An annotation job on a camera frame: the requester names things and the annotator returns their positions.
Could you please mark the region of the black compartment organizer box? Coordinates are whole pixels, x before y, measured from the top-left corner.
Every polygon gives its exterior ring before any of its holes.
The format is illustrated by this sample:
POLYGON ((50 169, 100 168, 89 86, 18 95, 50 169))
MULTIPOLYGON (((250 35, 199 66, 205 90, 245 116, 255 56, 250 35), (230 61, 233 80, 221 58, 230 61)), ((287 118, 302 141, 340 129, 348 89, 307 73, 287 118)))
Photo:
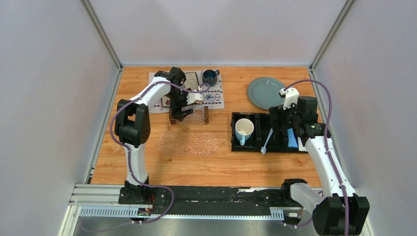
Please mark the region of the black compartment organizer box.
MULTIPOLYGON (((231 151, 250 151, 260 152, 261 147, 264 145, 268 136, 269 130, 272 128, 270 123, 270 116, 268 113, 232 113, 232 138, 231 138, 231 151), (254 132, 251 137, 245 142, 244 146, 241 146, 235 137, 235 123, 241 119, 247 118, 254 124, 254 132)), ((267 152, 286 152, 286 153, 305 153, 300 152, 298 148, 288 147, 288 139, 279 139, 273 132, 268 145, 267 152)))

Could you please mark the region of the glass holder with wooden ends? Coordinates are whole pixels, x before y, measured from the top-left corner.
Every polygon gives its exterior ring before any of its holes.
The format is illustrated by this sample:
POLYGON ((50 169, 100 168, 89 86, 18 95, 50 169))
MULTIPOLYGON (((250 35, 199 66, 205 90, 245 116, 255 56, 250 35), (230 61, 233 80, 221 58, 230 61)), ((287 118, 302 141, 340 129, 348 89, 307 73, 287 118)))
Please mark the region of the glass holder with wooden ends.
POLYGON ((169 121, 171 125, 206 125, 209 124, 209 108, 208 106, 194 108, 193 113, 185 116, 183 121, 174 119, 170 108, 169 121))

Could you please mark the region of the blue toothpaste tube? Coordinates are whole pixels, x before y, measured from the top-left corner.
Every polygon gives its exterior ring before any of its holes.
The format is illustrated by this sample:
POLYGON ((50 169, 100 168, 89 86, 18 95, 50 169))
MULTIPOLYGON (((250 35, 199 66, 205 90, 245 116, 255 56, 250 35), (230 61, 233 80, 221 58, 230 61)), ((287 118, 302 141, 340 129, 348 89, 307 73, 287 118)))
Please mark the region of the blue toothpaste tube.
POLYGON ((289 148, 298 148, 298 142, 297 142, 297 138, 294 134, 294 130, 292 128, 289 128, 287 130, 287 135, 288 135, 288 147, 289 148))

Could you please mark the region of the white mug with blue handle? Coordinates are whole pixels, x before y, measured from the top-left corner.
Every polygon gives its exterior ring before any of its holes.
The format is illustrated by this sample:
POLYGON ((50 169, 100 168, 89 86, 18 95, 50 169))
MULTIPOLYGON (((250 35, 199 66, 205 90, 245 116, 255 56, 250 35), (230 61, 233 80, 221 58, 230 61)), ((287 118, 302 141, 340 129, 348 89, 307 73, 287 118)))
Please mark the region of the white mug with blue handle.
POLYGON ((235 137, 241 146, 251 137, 254 128, 253 122, 247 118, 241 118, 235 123, 235 137))

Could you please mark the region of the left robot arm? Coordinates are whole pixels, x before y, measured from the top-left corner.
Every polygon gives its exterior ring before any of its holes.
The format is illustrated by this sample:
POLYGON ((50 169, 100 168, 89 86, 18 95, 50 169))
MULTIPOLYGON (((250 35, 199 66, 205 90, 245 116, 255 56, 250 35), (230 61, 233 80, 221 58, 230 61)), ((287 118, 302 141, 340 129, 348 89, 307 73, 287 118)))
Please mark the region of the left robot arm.
POLYGON ((117 113, 112 119, 113 137, 118 136, 119 144, 126 154, 127 177, 123 194, 131 195, 139 204, 150 198, 149 177, 145 167, 145 145, 150 136, 150 109, 163 96, 170 100, 171 117, 183 121, 193 109, 184 110, 187 106, 189 90, 182 88, 186 81, 185 73, 177 67, 170 71, 158 71, 153 80, 137 96, 129 100, 120 100, 117 113))

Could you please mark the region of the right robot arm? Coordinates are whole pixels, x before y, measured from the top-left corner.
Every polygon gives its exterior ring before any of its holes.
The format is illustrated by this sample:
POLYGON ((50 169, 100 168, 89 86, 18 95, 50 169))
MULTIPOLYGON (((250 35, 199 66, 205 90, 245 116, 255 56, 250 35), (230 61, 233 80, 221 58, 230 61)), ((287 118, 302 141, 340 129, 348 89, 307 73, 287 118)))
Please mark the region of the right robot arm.
POLYGON ((302 205, 312 216, 321 236, 358 236, 361 234, 370 203, 350 185, 337 161, 331 134, 318 121, 317 99, 311 96, 284 98, 283 105, 271 107, 271 124, 284 134, 292 129, 299 147, 312 158, 322 186, 322 194, 303 179, 287 179, 280 192, 282 203, 302 205))

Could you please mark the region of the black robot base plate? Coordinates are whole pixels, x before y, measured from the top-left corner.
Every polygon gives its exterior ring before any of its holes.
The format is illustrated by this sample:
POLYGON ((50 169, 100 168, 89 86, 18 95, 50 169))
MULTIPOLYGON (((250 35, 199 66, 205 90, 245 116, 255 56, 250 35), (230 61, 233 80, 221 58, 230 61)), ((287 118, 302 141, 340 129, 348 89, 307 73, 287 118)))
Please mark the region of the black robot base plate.
POLYGON ((300 217, 303 207, 284 197, 280 188, 169 186, 150 188, 146 198, 119 192, 118 203, 144 205, 152 213, 187 216, 284 216, 300 217))

